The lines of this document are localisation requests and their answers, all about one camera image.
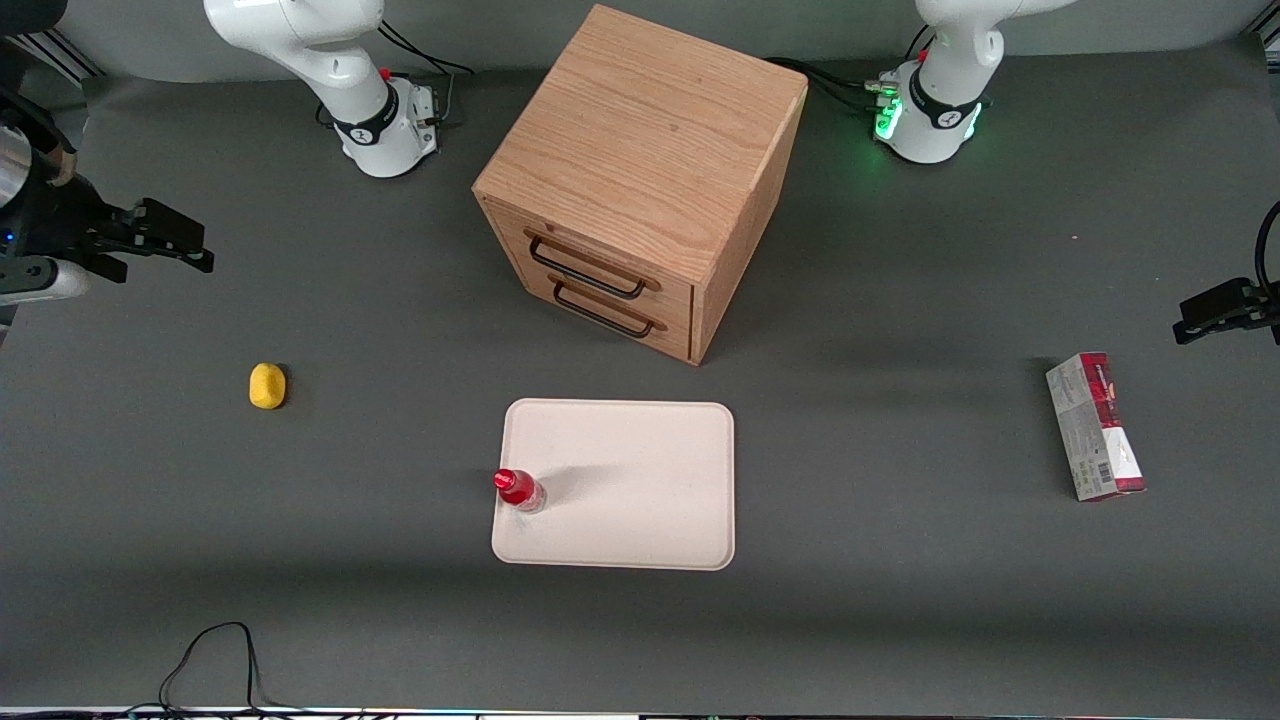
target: white tray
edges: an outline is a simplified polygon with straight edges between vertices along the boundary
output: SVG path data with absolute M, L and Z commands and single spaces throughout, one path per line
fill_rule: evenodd
M 502 466 L 547 488 L 495 498 L 504 562 L 719 570 L 733 560 L 733 415 L 714 402 L 516 401 Z

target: wooden drawer unit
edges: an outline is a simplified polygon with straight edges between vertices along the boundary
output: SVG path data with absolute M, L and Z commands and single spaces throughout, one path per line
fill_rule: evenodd
M 805 90 L 596 5 L 472 191 L 529 292 L 696 365 L 773 215 Z

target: red bottle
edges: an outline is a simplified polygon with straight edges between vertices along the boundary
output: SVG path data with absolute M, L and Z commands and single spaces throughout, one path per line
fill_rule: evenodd
M 493 487 L 498 497 L 521 512 L 538 512 L 547 503 L 547 491 L 541 483 L 524 470 L 498 470 L 493 474 Z

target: drawer handle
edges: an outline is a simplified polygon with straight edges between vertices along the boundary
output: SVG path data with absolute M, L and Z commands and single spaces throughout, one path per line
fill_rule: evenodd
M 596 323 L 600 323 L 602 325 L 609 328 L 611 331 L 617 331 L 617 332 L 620 332 L 620 333 L 622 333 L 622 334 L 625 334 L 625 336 L 627 336 L 630 338 L 634 338 L 634 340 L 644 340 L 644 338 L 649 337 L 649 333 L 653 332 L 653 320 L 646 322 L 644 324 L 644 329 L 641 329 L 641 331 L 634 331 L 634 329 L 623 325 L 622 323 L 614 323 L 613 320 L 605 318 L 604 315 L 600 315 L 599 313 L 593 313 L 591 310 L 588 310 L 586 307 L 582 307 L 577 302 L 573 302 L 571 300 L 566 300 L 566 299 L 561 297 L 561 291 L 562 290 L 564 290 L 564 283 L 557 282 L 556 283 L 556 290 L 552 291 L 552 297 L 556 299 L 556 304 L 557 305 L 559 305 L 562 307 L 567 307 L 567 309 L 577 313 L 579 315 L 582 315 L 584 318 L 586 318 L 589 320 L 595 320 Z
M 552 260 L 550 258 L 545 258 L 543 255 L 539 255 L 538 254 L 538 249 L 541 247 L 543 238 L 540 238 L 538 236 L 532 236 L 532 237 L 534 237 L 534 241 L 529 243 L 529 254 L 534 256 L 534 260 L 541 263 L 543 265 L 547 265 L 548 268 L 550 268 L 553 270 L 558 270 L 561 273 L 564 273 L 566 275 L 573 278 L 575 281 L 577 281 L 577 282 L 580 282 L 582 284 L 589 284 L 589 286 L 594 287 L 595 290 L 599 290 L 602 292 L 607 292 L 607 293 L 609 293 L 609 295 L 612 295 L 614 297 L 621 297 L 622 300 L 635 300 L 636 297 L 640 297 L 640 292 L 644 291 L 644 281 L 643 279 L 637 279 L 635 290 L 632 290 L 632 291 L 628 292 L 628 291 L 625 291 L 625 290 L 622 290 L 620 287 L 613 287 L 612 284 L 609 284 L 607 282 L 598 281 L 598 279 L 593 278 L 591 275 L 585 275 L 585 274 L 575 270 L 573 268 L 570 268 L 568 265 L 564 265 L 562 263 L 557 263 L 556 260 Z

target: red and white box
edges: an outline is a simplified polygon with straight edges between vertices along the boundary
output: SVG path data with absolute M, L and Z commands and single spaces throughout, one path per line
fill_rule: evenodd
M 1107 354 L 1082 352 L 1046 378 L 1071 462 L 1075 497 L 1093 502 L 1147 489 L 1116 414 L 1116 386 Z

